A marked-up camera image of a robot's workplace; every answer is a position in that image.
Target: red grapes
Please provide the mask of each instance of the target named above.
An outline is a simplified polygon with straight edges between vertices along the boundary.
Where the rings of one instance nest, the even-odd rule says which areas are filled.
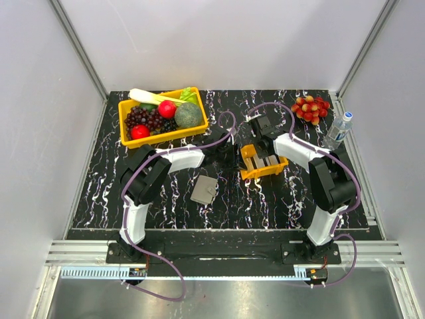
[[[140,108],[139,106],[134,106],[131,108],[127,118],[124,120],[126,124],[126,134],[127,139],[132,140],[131,138],[131,129],[139,124],[143,124],[147,129],[152,133],[152,135],[157,135],[159,132],[158,129],[161,129],[161,133],[172,132],[177,129],[177,125],[174,119],[167,120],[159,115],[158,109],[154,108],[152,111],[148,111],[146,108]]]

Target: white wall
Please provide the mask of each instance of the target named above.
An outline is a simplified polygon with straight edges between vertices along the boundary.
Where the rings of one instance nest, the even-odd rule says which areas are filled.
[[[337,90],[385,0],[62,0],[107,90]]]
[[[400,1],[344,95],[389,239],[425,310],[425,2]]]
[[[26,318],[102,101],[45,0],[0,1],[0,317]]]

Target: red apple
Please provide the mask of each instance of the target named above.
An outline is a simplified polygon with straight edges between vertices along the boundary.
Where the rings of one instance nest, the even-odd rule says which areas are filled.
[[[305,100],[303,98],[297,98],[296,102],[298,106],[303,106],[303,104],[305,103]]]
[[[313,114],[312,113],[304,113],[304,120],[306,122],[310,122],[312,118],[313,118]]]
[[[311,106],[311,111],[312,112],[317,111],[318,107],[317,107],[317,103],[316,102],[310,103],[310,106]]]
[[[176,111],[176,106],[172,101],[162,101],[160,103],[160,105],[158,105],[158,113],[163,117],[163,118],[173,118],[175,111]]]
[[[304,112],[303,112],[303,110],[299,109],[299,110],[297,111],[297,118],[303,118],[303,116],[304,116]]]
[[[297,112],[299,110],[299,105],[298,104],[294,104],[293,106],[291,106],[291,111],[292,112]]]
[[[131,138],[138,140],[140,138],[146,138],[151,135],[149,129],[144,125],[136,125],[131,129]]]
[[[325,117],[327,116],[327,110],[325,110],[324,108],[322,108],[322,109],[319,111],[319,116],[320,116],[321,118],[325,118]]]
[[[305,103],[302,107],[303,112],[310,112],[311,111],[311,106],[310,104]]]
[[[313,125],[318,125],[318,123],[320,122],[320,119],[319,118],[312,118],[311,119],[311,123],[313,124]]]

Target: black marble table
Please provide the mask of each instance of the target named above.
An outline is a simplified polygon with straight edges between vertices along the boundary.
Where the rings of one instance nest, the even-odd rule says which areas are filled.
[[[331,103],[326,90],[210,90],[201,97],[210,126],[216,125],[225,110],[234,112],[237,120],[235,142],[250,144],[250,128],[245,115],[262,102],[283,102],[291,106],[298,96],[321,96]],[[120,199],[120,175],[131,155],[120,142],[118,103],[128,99],[128,92],[111,92],[96,140],[90,167],[81,192],[71,230],[105,232],[122,224],[123,202]],[[285,111],[269,107],[265,111],[272,123],[289,127]],[[333,120],[333,110],[320,125],[312,126],[296,119],[295,134],[315,145],[321,145]],[[230,127],[229,119],[224,121]],[[192,138],[164,142],[157,148],[179,147]],[[199,175],[218,179],[217,195],[211,205],[190,200]],[[168,176],[162,191],[153,201],[147,216],[147,229],[304,229],[311,224],[315,204],[309,190],[309,176],[304,169],[290,163],[280,175],[259,180],[242,180],[240,172],[223,170],[217,163],[198,169],[178,171]],[[362,206],[344,217],[340,228],[367,229]]]

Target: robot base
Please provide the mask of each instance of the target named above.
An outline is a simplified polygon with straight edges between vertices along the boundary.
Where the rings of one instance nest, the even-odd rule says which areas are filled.
[[[341,254],[339,247],[335,243],[326,245],[323,249],[316,251],[314,254],[306,253],[308,250],[308,243],[284,243],[282,248],[282,260],[285,265],[322,265],[327,264],[340,265]]]
[[[139,246],[147,251],[159,253],[160,255],[164,252],[164,243],[160,242],[143,242]],[[106,255],[107,264],[145,264],[147,262],[146,255],[142,254],[129,244],[127,244],[118,235],[117,242],[111,242],[108,245],[108,253]],[[161,260],[157,258],[150,258],[149,264],[160,264]]]

